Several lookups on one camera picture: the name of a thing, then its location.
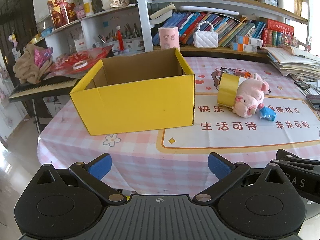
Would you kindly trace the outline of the white bookshelf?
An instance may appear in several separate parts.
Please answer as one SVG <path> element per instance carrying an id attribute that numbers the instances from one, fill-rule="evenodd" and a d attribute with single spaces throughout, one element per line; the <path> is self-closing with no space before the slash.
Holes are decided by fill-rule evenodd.
<path id="1" fill-rule="evenodd" d="M 180 6 L 208 7 L 227 11 L 235 11 L 241 16 L 255 15 L 264 18 L 271 18 L 280 22 L 293 21 L 303 24 L 306 27 L 310 25 L 309 18 L 303 18 L 291 13 L 290 11 L 251 0 L 133 0 L 132 3 L 126 7 L 96 12 L 91 16 L 84 17 L 80 20 L 76 20 L 70 24 L 64 25 L 50 33 L 44 38 L 44 40 L 46 45 L 53 47 L 53 57 L 58 57 L 63 53 L 69 52 L 69 47 L 74 45 L 74 41 L 67 38 L 66 29 L 75 24 L 80 24 L 82 28 L 81 33 L 86 41 L 86 46 L 88 49 L 91 49 L 93 44 L 97 42 L 98 35 L 102 34 L 103 24 L 100 18 L 103 15 L 119 15 L 123 10 L 127 11 L 135 8 L 136 12 L 139 13 L 138 23 L 142 29 L 144 50 L 152 51 L 153 43 L 151 30 L 154 28 L 154 26 L 150 24 L 149 13 L 152 8 L 158 9 L 161 6 L 168 5 L 169 3 L 174 3 L 177 8 Z"/>

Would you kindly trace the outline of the red paper sheet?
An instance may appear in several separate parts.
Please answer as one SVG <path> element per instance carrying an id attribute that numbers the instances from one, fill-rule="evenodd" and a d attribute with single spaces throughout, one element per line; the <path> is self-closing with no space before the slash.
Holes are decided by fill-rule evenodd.
<path id="1" fill-rule="evenodd" d="M 89 71 L 98 61 L 113 56 L 112 46 L 83 50 L 72 55 L 63 56 L 58 58 L 56 62 L 49 67 L 46 78 L 82 75 Z M 88 65 L 84 68 L 74 70 L 72 65 L 79 61 L 87 61 Z"/>

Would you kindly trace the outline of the orange white box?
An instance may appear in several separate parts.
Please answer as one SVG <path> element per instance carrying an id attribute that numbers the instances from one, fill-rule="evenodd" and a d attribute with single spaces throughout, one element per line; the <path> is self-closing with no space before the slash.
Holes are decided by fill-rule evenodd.
<path id="1" fill-rule="evenodd" d="M 240 36 L 240 35 L 236 35 L 236 43 L 246 44 L 246 45 L 251 45 L 256 47 L 263 46 L 263 40 L 261 39 L 247 37 L 247 36 Z"/>
<path id="2" fill-rule="evenodd" d="M 248 44 L 240 44 L 240 43 L 236 43 L 236 42 L 231 42 L 230 48 L 231 48 L 231 50 L 234 50 L 234 51 L 244 51 L 244 52 L 250 52 L 250 53 L 257 53 L 257 50 L 258 50 L 257 46 L 252 46 L 252 45 L 248 45 Z"/>

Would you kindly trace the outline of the small white tape roll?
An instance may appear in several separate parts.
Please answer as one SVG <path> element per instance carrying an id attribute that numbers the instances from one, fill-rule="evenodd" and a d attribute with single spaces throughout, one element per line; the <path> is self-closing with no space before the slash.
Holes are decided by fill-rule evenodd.
<path id="1" fill-rule="evenodd" d="M 85 66 L 88 65 L 88 62 L 87 61 L 79 61 L 79 62 L 76 62 L 75 64 L 72 65 L 72 68 L 74 70 L 77 70 L 77 69 L 81 69 L 81 68 L 84 68 Z"/>

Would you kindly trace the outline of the black electronic keyboard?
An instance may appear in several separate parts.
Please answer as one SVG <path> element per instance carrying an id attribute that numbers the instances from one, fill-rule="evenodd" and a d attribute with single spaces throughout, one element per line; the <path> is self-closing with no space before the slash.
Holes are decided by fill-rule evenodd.
<path id="1" fill-rule="evenodd" d="M 50 96 L 67 95 L 79 81 L 79 79 L 71 77 L 55 76 L 37 84 L 24 83 L 18 85 L 12 91 L 9 96 L 9 101 L 19 102 Z"/>

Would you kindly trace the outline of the beige folded cloth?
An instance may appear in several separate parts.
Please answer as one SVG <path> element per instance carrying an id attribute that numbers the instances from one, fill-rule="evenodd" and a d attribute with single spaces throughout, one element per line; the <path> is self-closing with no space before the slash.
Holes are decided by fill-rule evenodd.
<path id="1" fill-rule="evenodd" d="M 16 61 L 13 71 L 20 84 L 40 82 L 42 75 L 52 65 L 52 52 L 50 48 L 28 44 L 24 54 Z"/>

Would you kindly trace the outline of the yellow tape roll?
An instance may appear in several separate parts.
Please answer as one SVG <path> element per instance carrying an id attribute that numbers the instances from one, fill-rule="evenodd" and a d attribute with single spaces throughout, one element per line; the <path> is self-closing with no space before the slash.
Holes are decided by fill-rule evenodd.
<path id="1" fill-rule="evenodd" d="M 223 73 L 219 84 L 217 103 L 225 107 L 233 107 L 238 87 L 244 81 L 244 77 Z"/>

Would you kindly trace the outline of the black calculator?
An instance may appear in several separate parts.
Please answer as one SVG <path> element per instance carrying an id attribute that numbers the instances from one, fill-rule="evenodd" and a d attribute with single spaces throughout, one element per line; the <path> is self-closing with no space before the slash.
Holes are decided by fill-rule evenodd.
<path id="1" fill-rule="evenodd" d="M 307 90 L 310 88 L 310 85 L 305 83 L 304 81 L 301 81 L 301 80 L 297 80 L 297 81 L 294 81 L 294 84 L 299 87 L 300 89 L 302 90 Z"/>

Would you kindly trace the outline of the white quilted pearl handbag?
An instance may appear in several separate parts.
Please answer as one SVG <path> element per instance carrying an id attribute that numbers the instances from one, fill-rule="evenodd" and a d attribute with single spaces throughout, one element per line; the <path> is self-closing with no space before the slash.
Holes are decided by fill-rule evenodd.
<path id="1" fill-rule="evenodd" d="M 201 26 L 208 24 L 210 31 L 201 31 Z M 193 45 L 195 48 L 217 48 L 219 35 L 214 31 L 213 25 L 209 21 L 201 21 L 193 33 Z"/>

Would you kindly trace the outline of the orange white box upper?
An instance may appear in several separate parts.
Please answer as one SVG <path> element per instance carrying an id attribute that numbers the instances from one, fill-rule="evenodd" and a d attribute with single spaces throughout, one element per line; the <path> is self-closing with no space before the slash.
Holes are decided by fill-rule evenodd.
<path id="1" fill-rule="evenodd" d="M 246 44 L 246 45 L 251 45 L 256 47 L 263 46 L 263 40 L 261 39 L 247 37 L 247 36 L 240 36 L 240 35 L 236 35 L 236 43 Z"/>

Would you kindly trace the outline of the orange white box lower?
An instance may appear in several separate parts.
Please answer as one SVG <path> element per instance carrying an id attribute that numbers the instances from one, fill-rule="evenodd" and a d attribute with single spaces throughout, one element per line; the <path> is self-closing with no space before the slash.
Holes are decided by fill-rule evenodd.
<path id="1" fill-rule="evenodd" d="M 236 43 L 236 42 L 231 42 L 230 48 L 231 48 L 231 50 L 234 50 L 234 51 L 244 51 L 244 52 L 250 52 L 250 53 L 257 53 L 257 50 L 258 50 L 257 46 L 252 46 L 252 45 L 248 45 L 248 44 L 240 44 L 240 43 Z"/>

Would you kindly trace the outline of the blue packet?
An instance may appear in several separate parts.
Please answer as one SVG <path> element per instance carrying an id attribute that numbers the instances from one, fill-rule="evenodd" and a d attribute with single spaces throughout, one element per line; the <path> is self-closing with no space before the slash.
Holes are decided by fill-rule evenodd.
<path id="1" fill-rule="evenodd" d="M 274 122 L 276 119 L 276 116 L 277 116 L 276 112 L 269 107 L 264 106 L 259 110 L 260 119 L 265 119 L 265 120 Z"/>

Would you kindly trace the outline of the pink plush pig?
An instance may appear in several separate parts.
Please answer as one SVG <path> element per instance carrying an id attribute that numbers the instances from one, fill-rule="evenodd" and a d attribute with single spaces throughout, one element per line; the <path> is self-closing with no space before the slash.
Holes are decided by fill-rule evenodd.
<path id="1" fill-rule="evenodd" d="M 264 95 L 269 84 L 257 73 L 251 74 L 238 87 L 232 112 L 242 118 L 249 118 L 264 107 Z"/>

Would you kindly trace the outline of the stack of papers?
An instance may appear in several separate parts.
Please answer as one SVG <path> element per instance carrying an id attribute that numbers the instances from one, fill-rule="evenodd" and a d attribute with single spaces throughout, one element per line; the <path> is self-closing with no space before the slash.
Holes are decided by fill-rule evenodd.
<path id="1" fill-rule="evenodd" d="M 319 56 L 293 46 L 262 47 L 270 63 L 274 65 L 283 76 L 291 75 L 294 80 L 319 80 Z"/>

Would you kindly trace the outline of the red thick dictionary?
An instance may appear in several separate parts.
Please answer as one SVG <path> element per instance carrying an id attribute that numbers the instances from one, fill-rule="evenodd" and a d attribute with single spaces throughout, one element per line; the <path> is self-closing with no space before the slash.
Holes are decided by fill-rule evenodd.
<path id="1" fill-rule="evenodd" d="M 281 47 L 293 42 L 294 27 L 269 18 L 259 18 L 265 24 L 261 39 L 263 47 Z"/>

